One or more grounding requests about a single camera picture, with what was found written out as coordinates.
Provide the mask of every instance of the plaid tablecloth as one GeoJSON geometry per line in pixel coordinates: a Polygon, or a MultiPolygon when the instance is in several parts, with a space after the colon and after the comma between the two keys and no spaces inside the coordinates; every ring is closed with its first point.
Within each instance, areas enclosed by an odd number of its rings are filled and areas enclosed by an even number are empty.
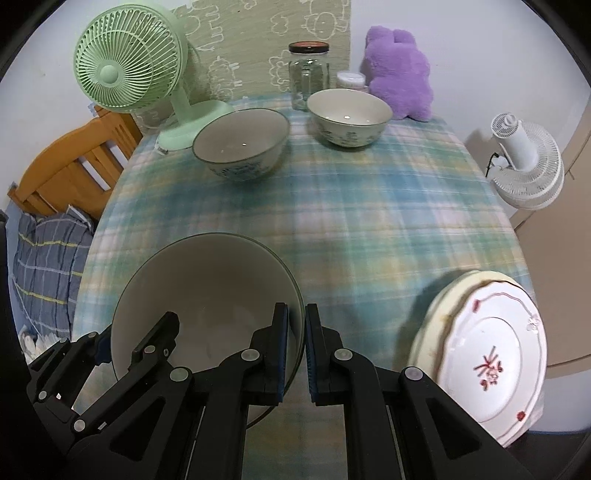
{"type": "MultiPolygon", "coordinates": [[[[73,337],[110,324],[137,269],[172,242],[236,232],[276,252],[325,326],[376,365],[401,368],[438,291],[471,269],[498,270],[531,291],[509,220],[489,183],[442,119],[392,121],[380,140],[346,150],[319,141],[287,97],[243,99],[236,109],[288,116],[282,166],[262,181],[216,177],[189,150],[162,156],[145,138],[121,175],[84,270],[73,337]]],[[[78,408],[114,382],[92,375],[78,408]]],[[[285,403],[248,430],[244,478],[342,479],[340,407],[310,403],[306,362],[285,403]]]]}

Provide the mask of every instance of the wooden chair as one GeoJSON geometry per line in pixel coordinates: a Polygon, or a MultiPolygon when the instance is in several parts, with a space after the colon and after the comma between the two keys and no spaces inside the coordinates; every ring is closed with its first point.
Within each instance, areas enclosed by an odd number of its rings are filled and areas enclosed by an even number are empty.
{"type": "Polygon", "coordinates": [[[131,158],[142,138],[131,115],[96,107],[98,118],[53,142],[27,168],[8,196],[23,211],[52,215],[68,205],[99,219],[123,168],[106,146],[113,141],[125,158],[131,158]],[[109,186],[103,188],[80,164],[85,158],[109,186]]]}

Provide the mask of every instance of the jar lid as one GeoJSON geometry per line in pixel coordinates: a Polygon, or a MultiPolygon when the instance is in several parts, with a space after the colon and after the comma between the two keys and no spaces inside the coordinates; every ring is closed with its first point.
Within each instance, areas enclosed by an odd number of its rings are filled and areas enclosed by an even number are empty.
{"type": "Polygon", "coordinates": [[[324,41],[297,41],[290,43],[291,53],[327,53],[328,43],[324,41]]]}
{"type": "Polygon", "coordinates": [[[343,88],[359,89],[365,87],[365,75],[358,72],[337,72],[336,80],[343,88]]]}

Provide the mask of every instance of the white plate with red pattern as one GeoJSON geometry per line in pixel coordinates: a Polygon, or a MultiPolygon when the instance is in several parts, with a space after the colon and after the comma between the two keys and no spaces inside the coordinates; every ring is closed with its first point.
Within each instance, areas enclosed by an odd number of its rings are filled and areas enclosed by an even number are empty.
{"type": "Polygon", "coordinates": [[[534,302],[509,282],[492,282],[475,290],[455,316],[437,383],[503,445],[531,414],[546,359],[534,302]]]}

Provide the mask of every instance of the bowl rim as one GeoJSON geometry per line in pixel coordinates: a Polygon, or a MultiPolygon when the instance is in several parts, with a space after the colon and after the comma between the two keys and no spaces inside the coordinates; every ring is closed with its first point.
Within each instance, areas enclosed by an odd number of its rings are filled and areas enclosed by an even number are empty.
{"type": "Polygon", "coordinates": [[[325,121],[327,121],[327,122],[332,122],[332,123],[334,123],[334,124],[337,124],[337,125],[346,125],[346,126],[348,126],[348,127],[363,127],[363,128],[370,128],[370,127],[376,127],[376,126],[378,126],[378,125],[385,125],[385,124],[387,124],[387,123],[388,123],[388,122],[389,122],[389,121],[392,119],[392,117],[394,116],[394,112],[392,111],[392,108],[391,108],[391,107],[390,107],[390,106],[389,106],[389,105],[388,105],[386,102],[384,102],[384,101],[383,101],[381,98],[378,98],[378,97],[376,97],[375,95],[372,95],[371,93],[367,93],[367,92],[361,92],[360,90],[353,90],[353,89],[350,89],[350,88],[329,88],[329,89],[326,89],[326,90],[320,90],[319,92],[316,92],[316,93],[313,93],[312,95],[310,95],[310,97],[308,98],[308,100],[307,100],[307,102],[306,102],[306,106],[308,107],[308,110],[309,110],[309,112],[310,112],[312,115],[314,115],[314,116],[316,116],[316,117],[318,117],[318,118],[320,118],[320,119],[322,119],[322,120],[325,120],[325,121]],[[387,107],[388,107],[388,109],[390,110],[390,118],[388,118],[388,119],[387,119],[387,120],[385,120],[384,122],[377,122],[377,123],[374,123],[374,124],[369,124],[369,125],[368,125],[368,124],[347,124],[347,123],[345,123],[345,122],[337,122],[336,120],[332,120],[332,119],[330,119],[330,118],[326,118],[325,116],[319,115],[318,113],[314,112],[314,111],[313,111],[313,110],[312,110],[312,109],[311,109],[311,108],[308,106],[308,102],[310,101],[310,99],[311,99],[311,98],[312,98],[314,95],[318,95],[319,93],[323,93],[323,92],[329,92],[329,91],[331,91],[331,90],[346,90],[346,91],[348,91],[348,92],[355,92],[355,94],[357,94],[357,93],[361,93],[361,94],[363,94],[363,95],[368,95],[368,96],[370,96],[370,97],[373,97],[373,98],[375,98],[376,100],[379,100],[379,101],[380,101],[380,102],[382,102],[382,103],[383,103],[385,106],[387,106],[387,107]]]}
{"type": "Polygon", "coordinates": [[[205,127],[203,127],[199,133],[197,133],[197,135],[195,136],[195,139],[193,140],[193,143],[191,144],[191,151],[193,152],[193,155],[200,161],[207,163],[209,165],[233,165],[235,163],[240,163],[243,161],[247,161],[250,160],[252,158],[258,157],[259,155],[263,155],[271,150],[273,150],[273,148],[275,148],[277,145],[280,145],[281,143],[283,143],[284,141],[286,141],[286,139],[290,136],[290,131],[291,131],[291,124],[289,119],[281,112],[278,112],[277,110],[273,110],[272,108],[263,108],[263,107],[252,107],[252,108],[243,108],[241,110],[234,110],[233,112],[228,112],[225,113],[222,116],[219,116],[218,118],[216,118],[214,121],[209,122],[205,127]],[[251,155],[250,157],[246,157],[246,158],[241,158],[239,160],[232,160],[232,161],[228,161],[228,162],[217,162],[217,161],[210,161],[210,160],[205,160],[204,158],[199,157],[196,153],[195,153],[195,143],[197,143],[197,139],[199,138],[199,135],[201,135],[203,132],[205,132],[205,130],[207,130],[207,128],[211,125],[213,125],[216,121],[220,120],[220,118],[224,118],[225,116],[228,115],[233,115],[235,113],[240,113],[240,112],[246,112],[248,110],[268,110],[270,112],[273,113],[278,113],[279,115],[281,115],[283,117],[283,119],[285,120],[285,125],[287,126],[287,131],[285,133],[285,135],[283,135],[281,137],[281,139],[276,142],[275,144],[273,144],[271,147],[267,148],[266,150],[263,150],[262,152],[259,152],[257,154],[251,155]]]}
{"type": "MultiPolygon", "coordinates": [[[[133,279],[135,278],[135,276],[139,273],[139,271],[150,261],[152,260],[156,255],[158,255],[159,253],[163,252],[164,250],[166,250],[167,248],[189,240],[191,238],[197,237],[197,236],[205,236],[205,235],[227,235],[227,236],[236,236],[242,240],[247,240],[251,243],[254,243],[255,245],[261,247],[263,250],[265,250],[267,253],[270,253],[275,260],[278,261],[279,265],[283,267],[283,270],[285,270],[285,272],[287,273],[287,275],[289,276],[291,283],[293,284],[294,288],[295,288],[295,292],[297,294],[297,298],[298,298],[298,303],[299,303],[299,308],[300,308],[300,315],[301,315],[301,321],[302,321],[302,329],[301,329],[301,335],[300,338],[298,338],[297,340],[300,342],[300,347],[298,348],[298,351],[295,355],[295,366],[294,366],[294,371],[290,374],[289,378],[286,380],[285,382],[285,388],[283,390],[283,393],[287,393],[287,391],[290,389],[291,384],[293,383],[293,381],[296,379],[296,375],[298,373],[298,370],[301,367],[301,361],[304,357],[304,348],[305,348],[305,344],[306,344],[306,307],[304,305],[304,298],[301,294],[301,290],[300,290],[300,286],[297,284],[296,282],[296,278],[293,276],[293,274],[291,273],[291,270],[287,267],[287,265],[285,265],[285,263],[283,262],[283,260],[273,251],[271,250],[269,247],[267,247],[266,245],[260,243],[257,240],[254,240],[254,238],[251,238],[249,236],[246,235],[241,235],[239,233],[233,233],[233,232],[203,232],[203,233],[196,233],[194,235],[189,235],[186,236],[184,238],[180,238],[178,240],[175,240],[174,242],[166,245],[166,247],[161,248],[160,250],[158,250],[156,253],[150,255],[150,257],[144,261],[140,267],[135,271],[135,273],[131,276],[131,278],[128,280],[128,282],[125,285],[125,288],[123,289],[123,291],[121,292],[121,295],[119,295],[119,299],[117,300],[117,305],[115,306],[115,310],[113,311],[113,315],[112,315],[112,319],[111,319],[111,352],[113,351],[113,334],[112,334],[112,328],[113,328],[113,323],[115,321],[115,314],[117,313],[117,309],[119,308],[119,303],[121,302],[121,298],[123,298],[123,295],[125,294],[125,291],[127,290],[127,288],[129,287],[129,285],[131,284],[131,282],[133,281],[133,279]]],[[[113,364],[113,360],[111,359],[111,368],[113,369],[113,374],[115,376],[115,378],[117,379],[117,381],[120,380],[120,378],[117,377],[117,372],[115,371],[115,365],[113,364]]],[[[248,423],[246,425],[246,428],[250,428],[253,425],[259,423],[262,419],[264,419],[267,415],[269,415],[270,412],[273,411],[273,409],[276,407],[268,407],[259,417],[255,418],[252,422],[248,423]]]]}

